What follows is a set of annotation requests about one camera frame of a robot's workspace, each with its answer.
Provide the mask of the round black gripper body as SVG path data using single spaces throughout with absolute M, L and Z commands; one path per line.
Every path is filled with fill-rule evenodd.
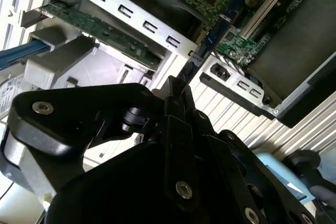
M 184 144 L 136 145 L 70 181 L 47 223 L 243 223 L 229 184 Z

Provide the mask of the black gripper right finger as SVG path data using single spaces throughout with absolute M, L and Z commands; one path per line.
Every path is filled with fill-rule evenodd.
M 216 133 L 196 109 L 191 88 L 182 93 L 194 134 L 195 153 L 204 160 L 200 193 L 210 202 L 211 222 L 315 223 L 313 215 L 231 131 Z

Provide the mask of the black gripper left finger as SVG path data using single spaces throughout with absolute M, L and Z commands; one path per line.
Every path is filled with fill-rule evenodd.
M 53 201 L 86 173 L 83 156 L 90 147 L 140 133 L 142 143 L 184 144 L 193 152 L 184 88 L 169 77 L 155 92 L 128 83 L 22 93 L 10 109 L 3 147 L 23 145 L 15 167 L 39 198 Z

